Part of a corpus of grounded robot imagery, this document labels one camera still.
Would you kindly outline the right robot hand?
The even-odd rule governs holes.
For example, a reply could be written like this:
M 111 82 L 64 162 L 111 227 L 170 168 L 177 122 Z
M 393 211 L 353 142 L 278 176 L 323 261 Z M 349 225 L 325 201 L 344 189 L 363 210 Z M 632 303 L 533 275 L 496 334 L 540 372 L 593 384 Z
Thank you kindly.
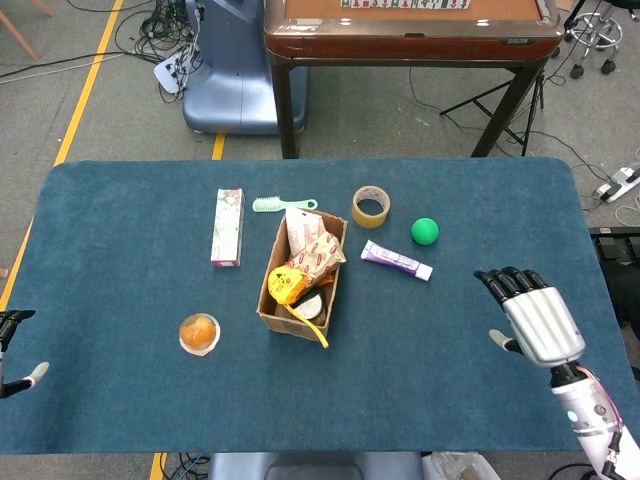
M 540 368 L 556 368 L 579 360 L 586 343 L 559 290 L 533 270 L 504 267 L 475 271 L 477 278 L 504 312 L 514 337 L 492 330 L 502 348 L 509 342 Z

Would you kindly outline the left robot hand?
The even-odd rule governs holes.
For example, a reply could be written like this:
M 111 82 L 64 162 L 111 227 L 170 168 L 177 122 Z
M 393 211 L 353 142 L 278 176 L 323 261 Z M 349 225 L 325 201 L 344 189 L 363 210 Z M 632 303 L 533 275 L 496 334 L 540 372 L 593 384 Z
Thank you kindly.
M 35 310 L 8 310 L 1 312 L 1 368 L 4 368 L 4 357 L 18 326 L 23 320 L 29 319 L 35 314 Z M 1 398 L 6 399 L 33 388 L 46 375 L 49 366 L 49 362 L 41 362 L 29 375 L 9 383 L 4 381 L 4 373 L 1 373 Z

